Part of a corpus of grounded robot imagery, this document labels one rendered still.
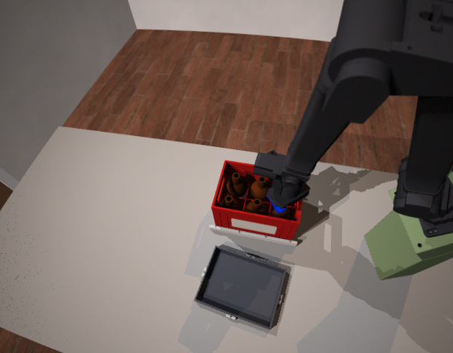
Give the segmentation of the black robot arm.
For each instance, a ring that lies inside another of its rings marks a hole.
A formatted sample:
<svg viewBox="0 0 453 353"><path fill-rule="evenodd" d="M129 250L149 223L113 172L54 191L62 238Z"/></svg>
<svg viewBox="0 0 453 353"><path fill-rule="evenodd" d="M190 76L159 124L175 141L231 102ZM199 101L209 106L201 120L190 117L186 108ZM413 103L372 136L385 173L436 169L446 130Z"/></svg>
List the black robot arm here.
<svg viewBox="0 0 453 353"><path fill-rule="evenodd" d="M346 127L389 96L418 96L393 211L418 218L428 238L453 233L453 0L343 0L286 162L258 152L253 174L279 195L282 182L299 188Z"/></svg>

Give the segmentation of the red crate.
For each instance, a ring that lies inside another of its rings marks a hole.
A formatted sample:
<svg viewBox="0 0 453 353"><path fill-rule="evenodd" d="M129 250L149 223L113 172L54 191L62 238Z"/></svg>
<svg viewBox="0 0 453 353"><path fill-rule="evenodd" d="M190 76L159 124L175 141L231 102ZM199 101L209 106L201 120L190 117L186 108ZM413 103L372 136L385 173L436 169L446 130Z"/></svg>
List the red crate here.
<svg viewBox="0 0 453 353"><path fill-rule="evenodd" d="M271 217L270 212L274 210L274 206L271 201L262 202L267 208L267 215L245 212L247 204L254 201L253 199L250 199L252 183L261 177L253 174L253 170L254 165L252 164L239 163L229 160L224 161L211 207L215 225L259 235L292 240L300 225L302 199L292 206L287 205L288 209L292 213L293 220ZM221 201L228 196L226 192L227 181L234 173L239 173L240 176L245 179L247 184L246 198L232 196L232 198L238 200L240 204L240 211L219 207Z"/></svg>

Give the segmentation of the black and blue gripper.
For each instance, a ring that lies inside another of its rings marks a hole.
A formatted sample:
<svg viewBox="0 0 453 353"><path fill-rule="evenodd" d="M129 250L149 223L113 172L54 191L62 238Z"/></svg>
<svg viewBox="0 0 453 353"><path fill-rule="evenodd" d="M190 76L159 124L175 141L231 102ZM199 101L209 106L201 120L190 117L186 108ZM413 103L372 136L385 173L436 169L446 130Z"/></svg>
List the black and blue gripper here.
<svg viewBox="0 0 453 353"><path fill-rule="evenodd" d="M280 195L273 187L269 188L266 194L277 212L279 211L282 213L286 210L285 206L288 204L291 206L309 195L310 187L306 183L303 183L299 188L289 188L283 182L282 184L283 186Z"/></svg>

